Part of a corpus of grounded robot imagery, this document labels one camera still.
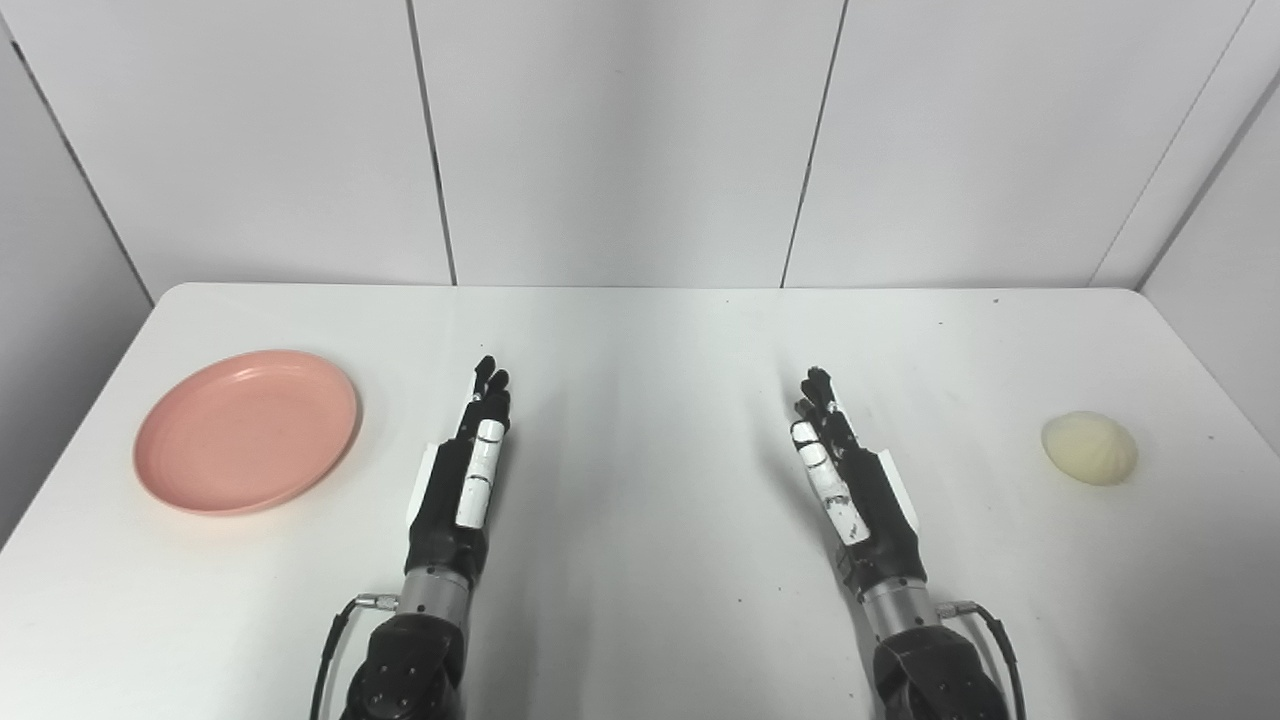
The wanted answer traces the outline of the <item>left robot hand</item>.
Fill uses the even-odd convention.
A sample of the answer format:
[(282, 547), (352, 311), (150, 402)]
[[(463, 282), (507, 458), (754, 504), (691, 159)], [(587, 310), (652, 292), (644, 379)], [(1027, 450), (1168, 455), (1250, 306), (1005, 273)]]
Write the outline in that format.
[(485, 356), (457, 432), (436, 447), (422, 502), (410, 524), (404, 573), (445, 570), (475, 583), (486, 564), (486, 519), (509, 430), (509, 374)]

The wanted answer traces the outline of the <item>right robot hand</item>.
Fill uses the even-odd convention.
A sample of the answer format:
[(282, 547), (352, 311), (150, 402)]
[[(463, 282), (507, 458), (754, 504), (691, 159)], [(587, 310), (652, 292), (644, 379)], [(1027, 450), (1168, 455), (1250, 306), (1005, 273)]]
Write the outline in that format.
[(858, 597), (883, 584), (924, 585), (916, 525), (890, 454), (861, 445), (826, 369), (809, 368), (800, 389), (790, 438), (841, 544), (844, 584)]

